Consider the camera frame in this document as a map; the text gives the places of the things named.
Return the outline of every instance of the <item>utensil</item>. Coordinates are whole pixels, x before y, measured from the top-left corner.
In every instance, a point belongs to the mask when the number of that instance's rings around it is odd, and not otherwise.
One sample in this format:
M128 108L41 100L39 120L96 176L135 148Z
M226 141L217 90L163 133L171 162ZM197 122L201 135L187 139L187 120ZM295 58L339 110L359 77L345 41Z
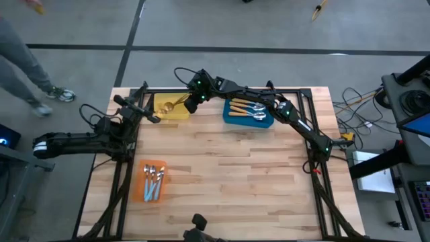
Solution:
M251 106L251 105L248 105L248 104L241 104L241 103L238 103L238 102L230 102L230 105L235 106L235 107L251 108L254 111L263 111L263 110L266 109L265 106L262 106L262 107L261 106L256 106L256 105Z
M157 185L159 183L160 179L161 179L161 177L157 177L157 180L154 183L154 185L150 187L149 193L148 193L148 195L146 195L146 197L144 199L145 202L148 202L148 201L152 200L152 196L153 196L153 192L154 192L154 189L155 189L155 185Z
M148 175L149 175L149 165L145 165L144 167L143 167L143 171L146 173L146 176L145 176L145 189L144 189L144 194L143 194L143 197L146 197L146 195L148 194Z
M150 183L149 188L151 188L151 189L149 190L148 194L146 195L146 196L149 196L149 200L151 200L153 198L153 192L154 192L153 184L154 184L154 175L155 175L156 171L157 170L155 169L155 165L151 166L149 169L149 173L151 174L151 177L150 177L151 183Z
M171 102L164 103L163 108L157 111L157 114L166 114L172 111L176 105L184 103L185 100L188 98L188 96L189 96L189 93L180 97L178 100L176 100L175 103L171 103Z
M257 102L251 102L251 101L240 99L240 98L233 98L232 101L233 102L238 102L238 103L241 103L241 104L253 104L256 107L262 107L262 108L265 107L264 104L260 104L260 103L257 103Z
M250 117L253 117L254 119L256 119L258 121L262 121L266 117L266 114L263 112L251 113L251 112L248 112L246 110L243 110L241 108L234 107L234 106L230 106L230 109L237 111L237 112L229 112L228 115L230 115L230 116L250 116Z
M157 174L157 179L159 181L157 182L157 189L155 190L154 200L159 199L160 185L161 185L161 182L163 182L163 176L164 176L164 167L160 168L160 171Z

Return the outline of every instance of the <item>computer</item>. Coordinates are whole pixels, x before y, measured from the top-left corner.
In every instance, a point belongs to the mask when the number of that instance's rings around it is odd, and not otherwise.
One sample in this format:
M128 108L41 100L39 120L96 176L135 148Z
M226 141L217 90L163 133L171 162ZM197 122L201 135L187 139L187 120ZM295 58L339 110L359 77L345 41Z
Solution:
M14 149L20 138L20 133L0 124L0 145Z

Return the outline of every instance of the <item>wooden table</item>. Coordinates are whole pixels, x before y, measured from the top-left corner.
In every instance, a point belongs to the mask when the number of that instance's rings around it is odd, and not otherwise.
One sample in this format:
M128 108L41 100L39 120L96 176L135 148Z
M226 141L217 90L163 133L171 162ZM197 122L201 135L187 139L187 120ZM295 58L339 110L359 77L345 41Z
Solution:
M309 88L320 129L339 138L328 87ZM113 96L126 97L129 91L113 89L108 113L118 107ZM297 97L284 95L297 107ZM321 239L311 178L302 171L307 160L304 139L276 121L268 129L225 124L223 104L218 98L200 104L188 120L162 120L160 124L142 120L130 195L139 160L166 161L169 174L162 204L128 199L123 239L182 240L184 230L194 227L194 213L207 218L205 233L216 238ZM340 151L332 154L343 156ZM94 165L107 158L97 155ZM327 166L335 204L355 230L364 234L346 162L332 158ZM78 235L85 234L108 205L114 169L115 163L110 162L92 173ZM327 207L325 214L333 231ZM112 233L116 223L114 219Z

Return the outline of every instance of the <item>blue tray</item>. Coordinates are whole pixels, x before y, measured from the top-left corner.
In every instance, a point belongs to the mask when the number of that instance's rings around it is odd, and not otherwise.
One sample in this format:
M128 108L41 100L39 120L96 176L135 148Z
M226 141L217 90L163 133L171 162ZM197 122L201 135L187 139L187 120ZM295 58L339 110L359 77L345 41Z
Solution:
M254 112L251 108L243 108L243 109L248 110L250 112ZM267 110L264 110L264 113L266 114L266 118L263 119L262 121L257 121L253 117L229 116L228 115L229 112L231 112L230 100L226 100L226 102L224 103L224 111L222 112L222 118L224 118L224 122L226 122L227 124L239 124L239 125L257 127L257 128L269 128L274 122L274 118L272 117L272 115L269 114Z

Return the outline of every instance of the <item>gray pants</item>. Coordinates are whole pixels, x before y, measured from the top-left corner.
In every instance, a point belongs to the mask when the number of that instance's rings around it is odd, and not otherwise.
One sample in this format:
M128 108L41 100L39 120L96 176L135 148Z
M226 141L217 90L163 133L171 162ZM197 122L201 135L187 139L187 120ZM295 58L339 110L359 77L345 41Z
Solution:
M13 31L9 23L0 17L0 87L29 104L39 104L39 101L18 78L6 59L19 67L30 81L42 91L52 89L48 74Z

